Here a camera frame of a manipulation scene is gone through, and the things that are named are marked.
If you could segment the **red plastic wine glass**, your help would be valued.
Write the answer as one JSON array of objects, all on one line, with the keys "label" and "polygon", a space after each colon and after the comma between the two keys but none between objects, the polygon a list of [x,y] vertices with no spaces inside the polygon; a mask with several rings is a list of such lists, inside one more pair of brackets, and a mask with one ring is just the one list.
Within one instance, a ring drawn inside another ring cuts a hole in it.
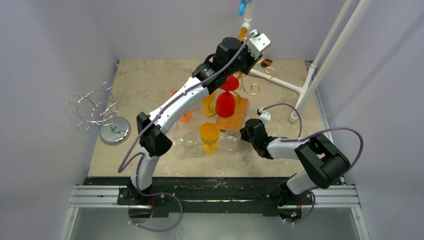
[{"label": "red plastic wine glass", "polygon": [[236,110],[236,99],[231,93],[239,86],[239,80],[230,75],[226,78],[224,85],[220,87],[223,92],[217,97],[215,104],[216,114],[221,118],[232,117]]}]

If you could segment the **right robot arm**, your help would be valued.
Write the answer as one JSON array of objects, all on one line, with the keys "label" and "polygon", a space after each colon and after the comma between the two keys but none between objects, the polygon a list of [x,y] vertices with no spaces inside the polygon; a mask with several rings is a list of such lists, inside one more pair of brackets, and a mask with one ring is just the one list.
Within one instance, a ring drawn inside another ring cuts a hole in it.
[{"label": "right robot arm", "polygon": [[289,141],[269,136],[264,123],[249,119],[240,129],[241,139],[249,142],[265,159],[299,160],[304,170],[283,182],[277,191],[279,207],[292,204],[313,188],[327,189],[351,167],[348,158],[322,133],[307,140]]}]

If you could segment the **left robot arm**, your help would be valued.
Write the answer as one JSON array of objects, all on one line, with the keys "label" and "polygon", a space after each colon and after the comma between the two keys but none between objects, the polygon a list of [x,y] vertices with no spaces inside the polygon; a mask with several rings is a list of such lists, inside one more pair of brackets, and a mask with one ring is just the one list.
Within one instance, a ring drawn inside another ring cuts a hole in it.
[{"label": "left robot arm", "polygon": [[132,201],[138,205],[148,201],[147,188],[152,185],[157,163],[173,145],[166,134],[177,120],[223,86],[227,77],[237,72],[249,73],[270,45],[270,39],[263,33],[250,33],[243,41],[225,37],[218,44],[215,53],[207,56],[186,83],[165,103],[148,114],[138,114],[136,122],[139,134],[136,140],[141,146],[142,158],[135,175],[131,177],[134,187],[130,190],[129,197]]}]

